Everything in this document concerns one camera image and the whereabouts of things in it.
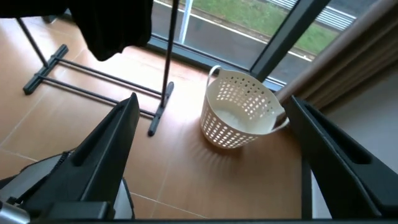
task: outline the asphalt road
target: asphalt road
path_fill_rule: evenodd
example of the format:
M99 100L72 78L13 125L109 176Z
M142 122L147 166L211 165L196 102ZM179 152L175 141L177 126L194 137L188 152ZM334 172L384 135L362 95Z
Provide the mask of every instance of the asphalt road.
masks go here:
M171 8L154 3L152 31L155 34L164 37L168 36L170 15ZM178 40L179 37L182 16L183 13L178 12L175 40ZM193 16L189 20L184 44L247 68L253 65L266 46L262 42ZM287 54L270 76L288 83L305 70L308 65L310 65L310 62L292 54Z

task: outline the white pole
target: white pole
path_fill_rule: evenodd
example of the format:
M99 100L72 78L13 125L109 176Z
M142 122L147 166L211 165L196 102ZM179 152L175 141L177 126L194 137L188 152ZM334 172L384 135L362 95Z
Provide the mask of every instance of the white pole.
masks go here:
M179 38L180 44L184 44L185 41L185 36L187 34L187 29L188 29L189 17L191 16L192 3L193 0L185 1L185 11L182 17L182 24L181 24L180 38Z

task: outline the basket handle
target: basket handle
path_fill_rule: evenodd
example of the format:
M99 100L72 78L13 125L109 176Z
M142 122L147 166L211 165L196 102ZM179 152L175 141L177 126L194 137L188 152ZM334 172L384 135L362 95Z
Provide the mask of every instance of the basket handle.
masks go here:
M220 65L215 65L215 66L213 66L213 68L211 68L211 70L209 72L209 75L207 76L206 88L209 86L210 78L214 74L214 72L216 71L217 68L220 68L220 70L221 70L221 66Z
M270 133L273 133L273 132L276 132L276 131L278 131L278 130L284 128L284 127L286 127L289 123L290 123L289 118L286 118L285 121L284 121L282 124L280 124L278 127L274 128L274 129L272 129L272 130L269 132L269 134L270 134Z

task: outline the hanging black cloth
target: hanging black cloth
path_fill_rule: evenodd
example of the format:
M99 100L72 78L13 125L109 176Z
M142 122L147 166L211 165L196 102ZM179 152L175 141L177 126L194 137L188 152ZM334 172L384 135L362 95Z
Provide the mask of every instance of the hanging black cloth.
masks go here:
M148 43L152 32L152 6L153 0L31 0L23 3L5 0L0 7L0 17L57 15L69 8L88 49L97 60L104 61L127 46Z

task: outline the white wall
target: white wall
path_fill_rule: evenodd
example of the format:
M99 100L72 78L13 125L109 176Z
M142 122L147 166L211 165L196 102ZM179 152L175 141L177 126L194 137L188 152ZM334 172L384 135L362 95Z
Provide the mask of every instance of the white wall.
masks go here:
M328 117L398 173L398 69ZM330 218L316 182L313 218Z

